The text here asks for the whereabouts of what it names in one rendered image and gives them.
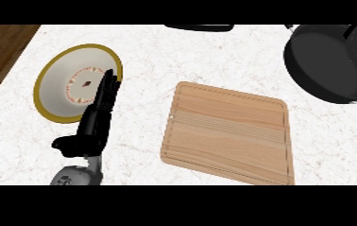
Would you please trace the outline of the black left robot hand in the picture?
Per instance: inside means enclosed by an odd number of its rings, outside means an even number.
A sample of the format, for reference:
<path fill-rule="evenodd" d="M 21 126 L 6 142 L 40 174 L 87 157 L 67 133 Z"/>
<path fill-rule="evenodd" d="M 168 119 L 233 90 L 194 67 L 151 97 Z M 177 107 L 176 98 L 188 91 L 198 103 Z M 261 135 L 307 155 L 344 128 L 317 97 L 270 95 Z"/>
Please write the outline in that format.
<path fill-rule="evenodd" d="M 52 143 L 52 148 L 62 152 L 64 157 L 95 157 L 102 154 L 120 85 L 114 70 L 108 70 L 98 86 L 95 101 L 86 108 L 77 133 L 56 138 Z"/>

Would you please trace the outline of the wooden cutting board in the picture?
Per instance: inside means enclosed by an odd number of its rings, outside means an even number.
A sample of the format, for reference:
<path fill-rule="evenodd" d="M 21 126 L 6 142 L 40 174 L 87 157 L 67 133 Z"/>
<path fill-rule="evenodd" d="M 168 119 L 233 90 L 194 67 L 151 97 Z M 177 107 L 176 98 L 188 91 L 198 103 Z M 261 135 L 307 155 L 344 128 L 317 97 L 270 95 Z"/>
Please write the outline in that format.
<path fill-rule="evenodd" d="M 171 165 L 253 184 L 294 184 L 283 100 L 182 81 L 161 149 Z"/>

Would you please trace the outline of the black pot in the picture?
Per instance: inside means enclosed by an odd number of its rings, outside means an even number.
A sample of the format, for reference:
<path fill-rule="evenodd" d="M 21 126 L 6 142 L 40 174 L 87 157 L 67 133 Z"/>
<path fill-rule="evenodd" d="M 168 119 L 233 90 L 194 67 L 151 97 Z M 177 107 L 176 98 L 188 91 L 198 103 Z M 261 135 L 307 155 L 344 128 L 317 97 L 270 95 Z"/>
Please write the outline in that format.
<path fill-rule="evenodd" d="M 357 103 L 357 25 L 286 25 L 283 60 L 301 89 L 335 104 Z"/>

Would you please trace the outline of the white plate with yellow rim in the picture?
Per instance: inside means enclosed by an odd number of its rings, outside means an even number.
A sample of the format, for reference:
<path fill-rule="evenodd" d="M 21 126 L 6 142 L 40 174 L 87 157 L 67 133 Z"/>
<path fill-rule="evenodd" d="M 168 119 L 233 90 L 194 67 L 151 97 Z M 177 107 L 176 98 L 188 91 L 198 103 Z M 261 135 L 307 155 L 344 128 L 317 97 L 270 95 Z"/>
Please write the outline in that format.
<path fill-rule="evenodd" d="M 123 81 L 123 64 L 114 50 L 87 43 L 68 48 L 45 65 L 34 86 L 40 115 L 56 123 L 81 120 L 108 70 Z"/>

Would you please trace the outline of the black flat object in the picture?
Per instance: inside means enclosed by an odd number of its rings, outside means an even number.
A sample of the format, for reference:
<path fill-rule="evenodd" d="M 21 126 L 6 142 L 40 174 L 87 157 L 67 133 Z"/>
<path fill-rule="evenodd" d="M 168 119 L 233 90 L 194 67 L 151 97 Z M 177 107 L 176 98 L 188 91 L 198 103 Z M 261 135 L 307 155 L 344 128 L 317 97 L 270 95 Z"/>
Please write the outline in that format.
<path fill-rule="evenodd" d="M 229 32 L 235 25 L 165 25 L 167 27 L 205 32 Z"/>

